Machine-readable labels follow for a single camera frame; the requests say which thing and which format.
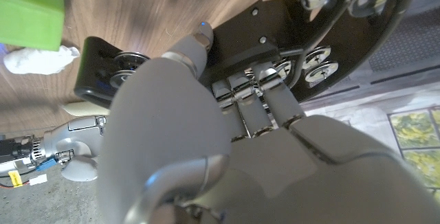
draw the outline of green box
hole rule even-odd
[[[58,51],[63,21],[63,0],[0,0],[0,43]]]

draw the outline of gray robotic hand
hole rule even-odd
[[[306,117],[272,63],[202,86],[211,45],[202,23],[117,92],[99,165],[106,223],[439,223],[401,158]]]
[[[104,116],[80,117],[43,137],[26,135],[0,142],[0,172],[45,170],[62,165],[62,176],[72,181],[97,178],[96,158],[107,122]]]
[[[197,81],[212,40],[211,26],[201,23],[137,68],[116,93],[98,178],[107,221],[150,220],[155,208],[195,198],[226,171],[226,124],[212,93]]]

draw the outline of yellow label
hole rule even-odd
[[[9,177],[11,177],[12,184],[14,188],[23,186],[23,182],[21,182],[21,177],[18,170],[13,170],[8,172]]]

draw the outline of white paper towel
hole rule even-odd
[[[56,74],[70,64],[80,52],[75,47],[60,46],[57,52],[25,48],[11,52],[3,62],[14,74]]]

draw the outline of electrical wire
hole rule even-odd
[[[27,174],[33,173],[33,172],[35,172],[35,170],[36,170],[36,169],[32,169],[32,170],[29,170],[29,171],[27,171],[27,172],[20,173],[20,176],[23,176],[23,175],[27,175]],[[9,178],[10,178],[9,176],[0,176],[0,179],[9,179]]]
[[[23,182],[23,185],[24,185],[24,186],[29,185],[29,180]],[[0,183],[0,188],[3,188],[3,189],[11,189],[11,188],[14,188],[14,186],[5,186],[4,184]]]

